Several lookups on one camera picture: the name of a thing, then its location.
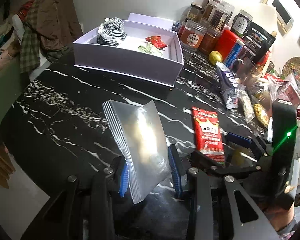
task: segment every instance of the blue gripper pad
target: blue gripper pad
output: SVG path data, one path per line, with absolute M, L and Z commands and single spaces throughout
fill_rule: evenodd
M 168 147 L 168 159 L 171 168 L 171 175 L 173 181 L 174 190 L 177 193 L 177 197 L 182 195 L 182 178 L 186 176 L 186 170 L 183 168 L 181 158 L 174 144 Z
M 233 142 L 233 143 L 240 145 L 247 149 L 249 149 L 251 147 L 251 139 L 242 137 L 242 136 L 234 134 L 234 133 L 228 133 L 226 135 L 226 139 L 229 142 Z
M 120 188 L 119 188 L 120 197 L 124 197 L 124 194 L 127 192 L 128 185 L 129 185 L 128 164 L 125 163 L 121 173 L 121 181 L 120 181 Z

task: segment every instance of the black marble table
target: black marble table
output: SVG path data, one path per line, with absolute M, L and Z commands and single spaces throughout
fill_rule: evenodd
M 0 126 L 0 134 L 16 161 L 48 195 L 58 192 L 69 175 L 82 187 L 121 155 L 102 110 L 113 99 L 144 105 L 153 100 L 167 144 L 181 155 L 195 148 L 191 107 L 218 112 L 223 134 L 264 134 L 254 120 L 248 125 L 240 109 L 226 111 L 216 69 L 201 53 L 183 50 L 185 65 L 175 88 L 74 66 L 69 53 L 26 87 Z M 224 144 L 227 154 L 230 149 Z M 125 222 L 122 235 L 131 239 L 185 239 L 188 203 L 174 198 L 167 178 Z

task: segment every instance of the plaid shirt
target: plaid shirt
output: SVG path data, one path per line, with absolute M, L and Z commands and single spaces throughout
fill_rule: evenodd
M 39 47 L 40 41 L 36 30 L 39 4 L 34 1 L 26 16 L 25 32 L 21 42 L 20 72 L 29 72 L 40 65 Z

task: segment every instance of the woven basket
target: woven basket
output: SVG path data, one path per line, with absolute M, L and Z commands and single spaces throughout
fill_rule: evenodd
M 284 79 L 291 73 L 295 79 L 300 81 L 300 57 L 293 57 L 288 60 L 282 69 L 281 78 Z

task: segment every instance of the small snack packet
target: small snack packet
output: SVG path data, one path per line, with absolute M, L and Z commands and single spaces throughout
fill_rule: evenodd
M 192 107 L 197 150 L 212 160 L 224 164 L 222 138 L 216 112 Z
M 146 41 L 149 41 L 157 49 L 163 49 L 167 47 L 167 45 L 161 40 L 161 36 L 150 36 L 146 38 Z

